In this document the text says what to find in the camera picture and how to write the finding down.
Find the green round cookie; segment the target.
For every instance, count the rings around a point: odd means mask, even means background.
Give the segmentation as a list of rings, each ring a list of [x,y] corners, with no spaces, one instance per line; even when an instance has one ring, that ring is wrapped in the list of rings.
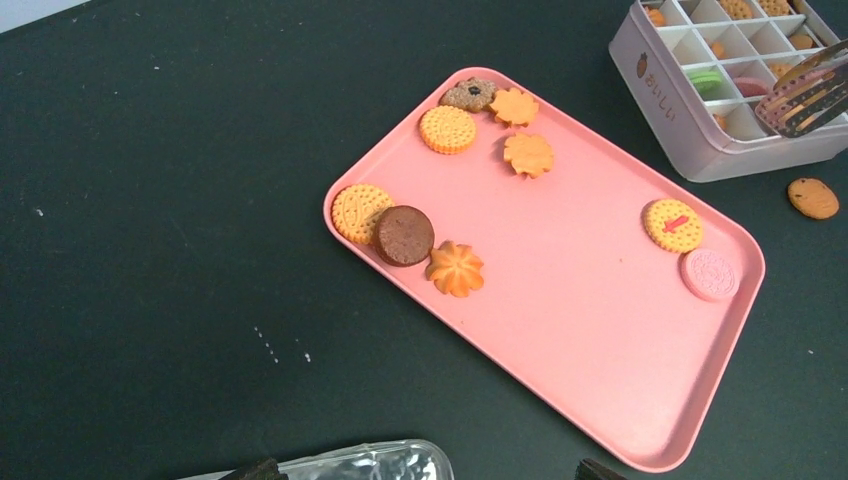
[[[686,76],[699,95],[707,94],[723,83],[722,76],[714,70],[688,71]]]

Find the metal serving tongs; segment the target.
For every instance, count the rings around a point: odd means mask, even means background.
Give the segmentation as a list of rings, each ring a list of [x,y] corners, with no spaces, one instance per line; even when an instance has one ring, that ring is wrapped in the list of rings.
[[[759,120],[786,138],[799,138],[847,110],[847,42],[841,40],[780,77],[755,108]]]

